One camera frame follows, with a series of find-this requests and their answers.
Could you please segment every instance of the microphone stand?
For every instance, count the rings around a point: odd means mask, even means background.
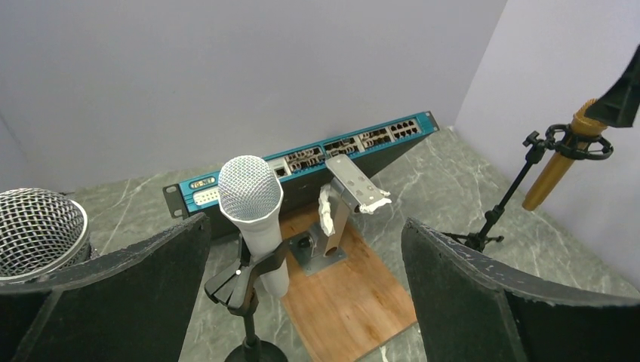
[[[555,140],[555,135],[559,132],[564,132],[565,136],[561,141]],[[504,213],[504,208],[506,204],[509,202],[515,190],[518,189],[522,180],[527,176],[529,170],[537,163],[539,163],[543,156],[544,152],[547,149],[556,150],[561,153],[566,158],[572,158],[574,160],[605,160],[611,156],[611,153],[614,151],[613,146],[602,136],[597,137],[585,137],[571,131],[571,127],[569,124],[554,124],[551,127],[547,128],[545,132],[545,138],[539,139],[538,136],[540,134],[536,131],[531,132],[526,138],[526,140],[522,143],[523,146],[531,148],[527,152],[525,156],[525,165],[518,173],[518,176],[513,180],[511,186],[506,191],[506,194],[502,197],[502,201],[499,204],[494,206],[493,209],[487,211],[485,213],[485,225],[482,226],[480,232],[471,232],[467,235],[454,234],[450,232],[443,232],[443,235],[448,236],[449,238],[454,239],[456,242],[460,244],[464,244],[466,247],[470,247],[473,250],[479,251],[480,253],[485,249],[488,243],[492,241],[496,241],[497,243],[504,240],[504,237],[488,237],[489,231],[491,228],[496,225],[500,217]],[[578,147],[579,144],[587,143],[587,147],[581,149]],[[589,146],[591,143],[600,143],[602,145],[602,149],[597,151],[589,151]]]
[[[288,243],[283,242],[271,253],[252,262],[251,253],[240,235],[237,260],[205,283],[205,293],[209,299],[226,306],[229,313],[242,317],[245,323],[245,340],[231,351],[225,362],[287,361],[287,356],[280,348],[261,341],[256,335],[254,313],[258,297],[254,283],[259,276],[280,268],[288,251]]]

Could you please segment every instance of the wooden board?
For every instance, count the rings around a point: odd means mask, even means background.
[[[317,206],[290,215],[282,236],[317,220]],[[291,283],[282,302],[315,361],[356,360],[416,322],[411,297],[349,223],[340,246],[347,259],[310,277],[287,255]]]

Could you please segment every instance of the microphone grille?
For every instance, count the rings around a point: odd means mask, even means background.
[[[239,156],[218,175],[220,208],[234,219],[251,221],[269,215],[282,201],[282,188],[262,158]]]
[[[85,231],[80,206],[56,192],[0,193],[0,279],[44,268],[71,250]]]

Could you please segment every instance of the floor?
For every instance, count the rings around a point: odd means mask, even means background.
[[[74,195],[90,217],[91,242],[109,253],[142,241],[173,225],[162,187],[218,170],[222,163],[195,170],[162,173],[120,183],[80,189]],[[478,231],[483,214],[509,187],[485,159],[476,154],[452,130],[441,130],[418,144],[373,179],[391,192],[393,203],[374,215],[351,218],[371,248],[408,290],[400,253],[400,232],[412,216],[443,232]],[[640,293],[589,252],[542,211],[533,213],[519,205],[516,193],[494,227],[492,235],[504,235],[500,244],[489,244],[485,254],[524,272],[584,290],[621,296]],[[205,279],[235,258],[233,240],[217,241],[205,270]],[[281,303],[258,286],[256,313],[260,338],[274,342],[292,361],[309,360],[300,337]],[[181,361],[222,361],[242,340],[242,320],[214,305],[202,290],[187,330]],[[425,361],[420,329],[412,326],[366,355],[364,361]]]

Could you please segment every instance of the white wall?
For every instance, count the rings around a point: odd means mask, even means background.
[[[0,113],[0,192],[37,186],[40,185],[32,177],[26,158]]]
[[[618,79],[638,43],[640,2],[509,0],[456,130],[515,177],[524,164],[522,140],[533,130],[569,123],[585,101]],[[614,144],[611,158],[577,162],[543,209],[640,287],[640,129],[603,135]]]
[[[0,106],[56,189],[453,124],[506,0],[0,5]]]

